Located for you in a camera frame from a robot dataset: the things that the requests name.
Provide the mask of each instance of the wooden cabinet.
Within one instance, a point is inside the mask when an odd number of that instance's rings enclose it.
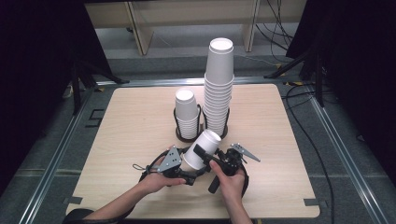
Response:
[[[306,0],[165,0],[86,4],[95,28],[129,27],[139,53],[149,49],[156,26],[241,24],[246,51],[252,50],[254,26],[276,22],[280,7],[283,22],[299,22]]]

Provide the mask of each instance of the light wood tabletop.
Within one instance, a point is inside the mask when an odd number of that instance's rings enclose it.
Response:
[[[142,167],[168,147],[188,147],[175,134],[175,93],[181,87],[125,88],[114,91],[73,196],[75,208],[96,210],[137,183]],[[204,105],[204,86],[189,86]],[[239,143],[261,162],[246,158],[250,176],[244,205],[251,218],[317,217],[315,199],[278,89],[273,84],[234,85],[228,134],[219,149]],[[193,186],[165,187],[137,204],[128,218],[228,218],[219,189],[208,192],[213,173]]]

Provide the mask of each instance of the gray carpet floor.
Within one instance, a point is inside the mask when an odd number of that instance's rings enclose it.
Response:
[[[155,80],[174,78],[203,77],[205,71],[205,58],[183,57],[177,59],[156,58],[144,60],[109,60],[113,73],[127,80]],[[300,67],[289,71],[280,79],[269,79],[262,82],[275,83],[281,96],[286,96],[290,85],[286,81],[297,81]],[[274,72],[273,66],[263,65],[257,61],[243,57],[235,58],[235,75],[237,77],[262,77]],[[100,76],[97,80],[106,80]],[[72,196],[78,176],[88,157],[92,142],[98,131],[97,127],[87,127],[96,121],[90,120],[94,109],[104,109],[116,87],[105,87],[103,91],[92,93],[78,123],[76,131],[72,135],[70,144],[58,167],[57,173],[50,184],[44,201],[35,215],[34,223],[61,223],[65,216],[67,199]],[[324,87],[325,109],[332,119],[334,126],[342,136],[342,139],[360,168],[364,178],[372,188],[378,203],[386,213],[389,223],[396,223],[396,189],[375,159],[370,148],[356,136],[359,131],[351,122],[350,118],[338,104],[331,88]],[[307,91],[305,87],[298,87],[291,94]],[[318,115],[312,106],[312,95],[302,94],[289,98],[292,109],[285,102],[298,146],[303,156],[304,165],[308,172],[312,187],[321,204],[321,213],[312,219],[264,219],[263,223],[331,223],[332,199],[329,185],[320,165],[318,155],[308,141],[307,136],[297,125],[296,119],[291,115],[292,110],[303,125],[306,132],[315,143],[327,174],[332,183],[334,197],[334,223],[374,223],[364,206],[361,196],[356,191],[346,169],[335,152],[332,141],[323,128]],[[52,122],[43,131],[43,136],[37,140],[20,170],[7,188],[0,200],[0,223],[19,223],[24,209],[32,196],[35,188],[43,175],[44,170],[50,164],[50,160],[61,142],[64,131],[72,118],[73,99],[64,99],[59,104],[57,113],[51,118]],[[95,114],[103,116],[104,112]]]

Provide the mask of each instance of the metal frame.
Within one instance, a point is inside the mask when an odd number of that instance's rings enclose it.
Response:
[[[312,86],[308,85],[306,88],[308,91],[313,91]],[[349,178],[355,186],[356,191],[361,196],[361,200],[373,222],[378,224],[389,223],[385,213],[383,212],[383,209],[378,203],[378,199],[375,197],[375,194],[371,190],[369,184],[366,182],[363,175],[361,174],[359,167],[356,165],[351,155],[349,154],[346,145],[344,144],[341,136],[338,134],[337,130],[332,124],[332,120],[327,114],[325,108],[320,106],[319,102],[315,98],[311,98],[310,101],[312,103],[312,106],[315,108],[318,117],[323,124],[323,127],[325,128],[327,134],[332,140],[334,149],[340,157],[341,162],[344,164],[346,172],[349,174]]]
[[[137,80],[130,81],[129,83],[117,84],[113,81],[97,82],[97,88],[100,87],[119,87],[119,88],[132,88],[132,87],[156,87],[156,86],[188,86],[188,85],[204,85],[205,80],[203,78],[180,78],[180,79],[159,79],[159,80]],[[285,78],[279,77],[277,79],[264,79],[262,77],[236,77],[234,79],[235,85],[240,84],[262,84],[262,83],[274,83],[274,82],[287,82]],[[307,86],[309,91],[313,91],[311,86]],[[53,155],[48,168],[42,175],[35,192],[30,199],[22,217],[20,224],[33,223],[35,215],[42,204],[53,177],[56,174],[57,168],[62,161],[64,153],[68,147],[71,136],[73,135],[78,123],[81,119],[81,115],[84,111],[85,105],[88,103],[93,89],[86,91],[86,94],[82,100],[81,108],[79,111],[73,115],[69,125],[64,133],[64,136],[57,147],[55,154]],[[365,181],[361,174],[361,171],[357,167],[356,163],[350,156],[347,147],[342,141],[340,135],[336,131],[335,127],[332,125],[332,121],[329,118],[326,110],[321,107],[315,98],[311,99],[311,103],[315,110],[317,111],[318,117],[322,122],[326,132],[332,140],[334,148],[340,157],[340,160],[344,164],[349,177],[351,178],[357,192],[361,196],[361,199],[371,216],[374,223],[389,223],[383,209],[377,202],[373,191],[370,186]]]

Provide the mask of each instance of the short cup stack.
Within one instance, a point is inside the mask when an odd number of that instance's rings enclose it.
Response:
[[[181,88],[176,92],[175,113],[180,136],[184,139],[196,138],[199,131],[200,109],[192,90]]]

